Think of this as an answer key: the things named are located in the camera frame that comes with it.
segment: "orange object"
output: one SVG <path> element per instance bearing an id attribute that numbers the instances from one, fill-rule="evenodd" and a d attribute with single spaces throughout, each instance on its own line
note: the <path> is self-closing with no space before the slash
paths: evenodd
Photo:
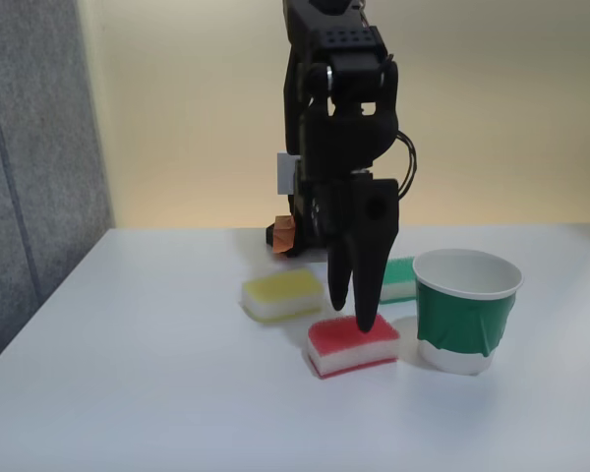
<path id="1" fill-rule="evenodd" d="M 295 219 L 292 215 L 276 216 L 273 226 L 273 252 L 282 254 L 295 244 Z"/>

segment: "sponge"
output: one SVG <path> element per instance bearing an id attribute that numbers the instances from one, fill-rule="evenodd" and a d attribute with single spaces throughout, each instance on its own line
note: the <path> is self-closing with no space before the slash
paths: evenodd
<path id="1" fill-rule="evenodd" d="M 289 270 L 243 284 L 243 306 L 260 323 L 307 315 L 324 302 L 324 287 L 305 268 Z"/>
<path id="2" fill-rule="evenodd" d="M 415 299 L 413 258 L 392 259 L 384 271 L 381 303 L 404 302 Z"/>
<path id="3" fill-rule="evenodd" d="M 380 315 L 363 333 L 356 317 L 315 323 L 308 330 L 308 355 L 322 379 L 397 359 L 398 332 Z"/>

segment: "cream wall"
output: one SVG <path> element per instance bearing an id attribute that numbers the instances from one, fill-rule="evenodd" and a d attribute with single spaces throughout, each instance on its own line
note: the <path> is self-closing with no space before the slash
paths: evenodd
<path id="1" fill-rule="evenodd" d="M 284 149 L 279 0 L 81 0 L 120 227 L 264 226 Z M 590 0 L 370 0 L 420 171 L 406 223 L 590 221 Z M 398 143 L 375 166 L 401 177 Z"/>

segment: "wall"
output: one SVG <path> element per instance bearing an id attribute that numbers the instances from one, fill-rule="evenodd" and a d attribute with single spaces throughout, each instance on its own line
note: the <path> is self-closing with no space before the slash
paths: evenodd
<path id="1" fill-rule="evenodd" d="M 0 0 L 0 352 L 111 224 L 76 4 Z"/>
<path id="2" fill-rule="evenodd" d="M 278 0 L 82 0 L 117 224 L 262 226 L 284 149 Z M 590 0 L 370 0 L 420 155 L 407 223 L 590 221 Z M 377 175 L 403 176 L 395 146 Z"/>

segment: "red sponge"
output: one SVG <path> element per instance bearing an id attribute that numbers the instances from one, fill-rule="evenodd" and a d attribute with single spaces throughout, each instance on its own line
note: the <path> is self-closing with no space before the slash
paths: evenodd
<path id="1" fill-rule="evenodd" d="M 400 335 L 380 315 L 368 333 L 361 332 L 356 317 L 315 323 L 308 330 L 308 354 L 322 379 L 397 359 Z"/>

